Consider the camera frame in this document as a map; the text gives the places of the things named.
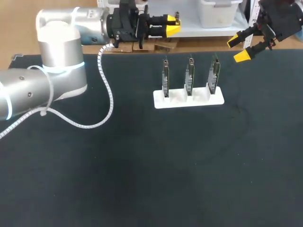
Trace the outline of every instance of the white cable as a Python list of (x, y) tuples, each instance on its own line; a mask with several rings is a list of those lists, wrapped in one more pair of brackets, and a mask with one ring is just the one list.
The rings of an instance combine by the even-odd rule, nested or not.
[[(78, 128), (81, 128), (81, 129), (93, 129), (93, 128), (97, 128), (101, 125), (103, 125), (109, 118), (110, 116), (112, 115), (112, 112), (113, 112), (113, 109), (114, 109), (114, 98), (113, 98), (113, 94), (112, 94), (112, 91), (110, 89), (110, 86), (106, 80), (106, 77), (104, 75), (104, 72), (103, 72), (103, 69), (102, 69), (102, 64), (101, 64), (101, 56), (103, 54), (103, 52), (105, 50), (110, 50), (111, 48), (113, 48), (113, 44), (107, 44), (105, 46), (103, 46), (99, 53), (98, 53), (98, 69), (99, 69), (99, 73), (101, 75), (101, 78), (105, 84), (105, 87), (107, 89), (107, 92), (108, 92), (108, 96), (109, 96), (109, 111), (108, 111), (108, 114), (107, 116), (102, 120), (100, 121), (99, 123), (97, 124), (94, 124), (94, 125), (82, 125), (82, 124), (78, 124), (76, 122), (73, 122), (72, 120), (70, 120), (69, 118), (67, 118), (66, 116), (64, 116), (62, 113), (52, 109), (52, 108), (48, 108), (47, 111), (49, 112), (52, 112), (53, 114), (57, 115), (58, 117), (62, 118), (63, 120), (65, 120), (67, 123), (75, 126), (75, 127), (78, 127)], [(4, 130), (3, 132), (0, 133), (0, 139), (2, 139), (4, 136), (6, 136), (7, 134), (9, 134), (13, 129), (15, 129), (19, 124), (21, 124), (26, 118), (30, 117), (31, 115), (37, 113), (37, 112), (40, 112), (40, 111), (45, 111), (45, 107), (39, 107), (39, 108), (36, 108), (34, 110), (31, 110), (29, 112), (27, 112), (26, 114), (24, 114), (22, 117), (20, 117), (18, 120), (16, 120), (13, 124), (11, 124), (6, 130)]]
[(37, 69), (41, 70), (46, 75), (47, 80), (48, 80), (48, 84), (49, 84), (49, 99), (48, 99), (48, 102), (47, 102), (47, 105), (46, 105), (45, 109), (40, 112), (41, 116), (45, 116), (48, 108), (51, 106), (51, 104), (53, 102), (53, 83), (52, 83), (51, 78), (49, 77), (48, 72), (45, 69), (43, 69), (41, 66), (39, 66), (39, 65), (32, 65), (32, 66), (29, 66), (27, 69), (30, 70), (31, 68), (37, 68)]

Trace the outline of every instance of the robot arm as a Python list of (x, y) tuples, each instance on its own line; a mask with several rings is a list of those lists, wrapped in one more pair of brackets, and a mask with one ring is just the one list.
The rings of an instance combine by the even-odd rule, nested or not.
[[(81, 45), (105, 45), (114, 38), (114, 45), (108, 47), (118, 47), (119, 42), (139, 42), (142, 48), (144, 39), (150, 35), (169, 37), (179, 32), (180, 20), (178, 14), (150, 17), (147, 5), (144, 13), (139, 14), (134, 0), (121, 0), (113, 14), (103, 8), (41, 10), (36, 17), (36, 30), (42, 71), (0, 71), (0, 120), (33, 110), (49, 100), (85, 92), (87, 82)], [(101, 62), (98, 64), (102, 76)]]
[(79, 30), (82, 45), (105, 45), (114, 39), (116, 48), (119, 42), (139, 42), (141, 49), (149, 36), (166, 38), (180, 31), (178, 13), (175, 17), (150, 17), (148, 5), (139, 13), (134, 0), (121, 0), (113, 14), (106, 8), (46, 9), (38, 13), (36, 29), (61, 21)]
[(259, 5), (260, 18), (253, 27), (238, 32), (227, 44), (232, 48), (244, 42), (256, 31), (262, 32), (264, 41), (235, 55), (236, 62), (251, 60), (267, 47), (272, 50), (272, 47), (276, 45), (275, 40), (281, 42), (302, 30), (303, 4), (301, 0), (296, 0), (293, 4), (282, 0), (260, 0)]

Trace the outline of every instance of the black fabric surface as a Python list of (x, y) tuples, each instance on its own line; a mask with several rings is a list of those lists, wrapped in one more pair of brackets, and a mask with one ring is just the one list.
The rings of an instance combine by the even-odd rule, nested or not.
[[(303, 226), (303, 51), (241, 64), (217, 54), (225, 104), (161, 110), (152, 93), (165, 55), (105, 55), (115, 99), (105, 125), (37, 113), (0, 140), (0, 226)], [(192, 55), (204, 86), (213, 53)], [(171, 88), (183, 86), (189, 56), (167, 55)], [(93, 124), (109, 101), (96, 56), (85, 63), (87, 92), (52, 107)], [(40, 56), (11, 67), (33, 64)]]

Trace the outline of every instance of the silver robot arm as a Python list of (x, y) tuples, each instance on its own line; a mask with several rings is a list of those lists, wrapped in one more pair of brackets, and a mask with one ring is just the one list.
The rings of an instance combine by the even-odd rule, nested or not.
[(52, 101), (56, 101), (80, 95), (87, 88), (80, 33), (76, 28), (53, 22), (39, 29), (38, 41), (43, 71), (0, 71), (1, 120), (45, 105), (51, 89)]
[(43, 9), (36, 17), (36, 30), (61, 21), (80, 32), (82, 45), (106, 45), (110, 42), (107, 19), (109, 11), (104, 8)]

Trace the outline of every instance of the metal bracket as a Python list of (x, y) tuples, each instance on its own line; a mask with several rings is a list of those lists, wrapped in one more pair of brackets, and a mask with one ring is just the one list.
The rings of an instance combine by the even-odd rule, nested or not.
[(193, 95), (194, 77), (195, 77), (195, 62), (193, 58), (190, 58), (185, 73), (185, 88), (188, 96)]
[(163, 71), (162, 71), (162, 90), (164, 97), (169, 97), (169, 61), (164, 60)]
[(15, 55), (13, 55), (13, 56), (11, 57), (11, 60), (14, 61), (14, 60), (16, 60), (17, 57), (23, 57), (23, 54), (21, 54), (21, 53), (16, 53)]
[(212, 95), (216, 93), (218, 78), (220, 73), (220, 62), (217, 57), (213, 57), (212, 64), (208, 74), (208, 88)]

